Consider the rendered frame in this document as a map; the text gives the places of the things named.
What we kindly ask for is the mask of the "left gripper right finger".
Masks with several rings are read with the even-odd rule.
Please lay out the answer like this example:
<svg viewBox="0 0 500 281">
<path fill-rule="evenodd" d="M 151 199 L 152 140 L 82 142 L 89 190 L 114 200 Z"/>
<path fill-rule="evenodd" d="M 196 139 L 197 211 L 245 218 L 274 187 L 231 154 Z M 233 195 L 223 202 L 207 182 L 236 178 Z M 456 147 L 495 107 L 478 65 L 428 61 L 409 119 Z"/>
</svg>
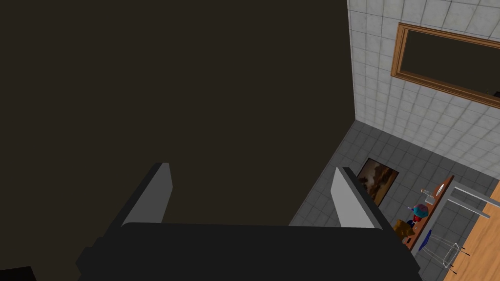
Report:
<svg viewBox="0 0 500 281">
<path fill-rule="evenodd" d="M 351 168 L 335 169 L 330 193 L 341 227 L 392 229 Z"/>
</svg>

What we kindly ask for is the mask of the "brown landscape painting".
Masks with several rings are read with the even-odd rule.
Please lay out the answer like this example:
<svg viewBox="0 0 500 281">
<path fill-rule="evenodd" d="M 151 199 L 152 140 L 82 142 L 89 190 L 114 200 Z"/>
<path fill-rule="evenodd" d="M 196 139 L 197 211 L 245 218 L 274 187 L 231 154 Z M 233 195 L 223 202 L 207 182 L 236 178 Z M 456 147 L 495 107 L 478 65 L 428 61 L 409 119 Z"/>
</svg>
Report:
<svg viewBox="0 0 500 281">
<path fill-rule="evenodd" d="M 399 173 L 371 158 L 368 158 L 357 175 L 369 197 L 380 206 Z"/>
</svg>

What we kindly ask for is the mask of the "wood-framed dark window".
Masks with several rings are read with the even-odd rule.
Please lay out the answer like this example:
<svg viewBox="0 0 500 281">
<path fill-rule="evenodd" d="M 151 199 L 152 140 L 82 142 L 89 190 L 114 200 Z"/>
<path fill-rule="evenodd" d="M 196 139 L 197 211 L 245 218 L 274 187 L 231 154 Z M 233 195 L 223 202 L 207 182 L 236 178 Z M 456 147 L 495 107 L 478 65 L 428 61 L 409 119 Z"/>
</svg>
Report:
<svg viewBox="0 0 500 281">
<path fill-rule="evenodd" d="M 500 109 L 500 41 L 399 23 L 391 76 Z"/>
</svg>

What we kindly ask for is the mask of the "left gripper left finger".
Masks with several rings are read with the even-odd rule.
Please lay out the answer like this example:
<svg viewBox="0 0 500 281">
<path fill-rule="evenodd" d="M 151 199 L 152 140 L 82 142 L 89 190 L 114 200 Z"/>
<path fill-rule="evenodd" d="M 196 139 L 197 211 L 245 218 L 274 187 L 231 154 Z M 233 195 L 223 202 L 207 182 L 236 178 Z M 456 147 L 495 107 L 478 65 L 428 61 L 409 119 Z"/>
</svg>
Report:
<svg viewBox="0 0 500 281">
<path fill-rule="evenodd" d="M 155 163 L 113 220 L 113 228 L 128 223 L 161 223 L 173 190 L 168 163 Z"/>
</svg>

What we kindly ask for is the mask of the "wooden shelf with toys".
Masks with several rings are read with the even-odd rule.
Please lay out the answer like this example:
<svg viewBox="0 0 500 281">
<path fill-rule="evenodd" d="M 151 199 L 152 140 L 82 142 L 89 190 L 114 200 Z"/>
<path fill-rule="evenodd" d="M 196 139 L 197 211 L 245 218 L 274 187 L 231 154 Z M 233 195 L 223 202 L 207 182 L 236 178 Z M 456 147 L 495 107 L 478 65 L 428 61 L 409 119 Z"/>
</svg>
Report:
<svg viewBox="0 0 500 281">
<path fill-rule="evenodd" d="M 413 254 L 418 251 L 426 240 L 426 235 L 438 218 L 439 212 L 443 209 L 445 196 L 451 194 L 449 189 L 453 181 L 454 176 L 449 177 L 432 192 L 422 189 L 421 193 L 426 196 L 425 202 L 410 208 L 413 213 L 410 220 L 398 220 L 394 225 L 393 229 L 396 235 Z"/>
</svg>

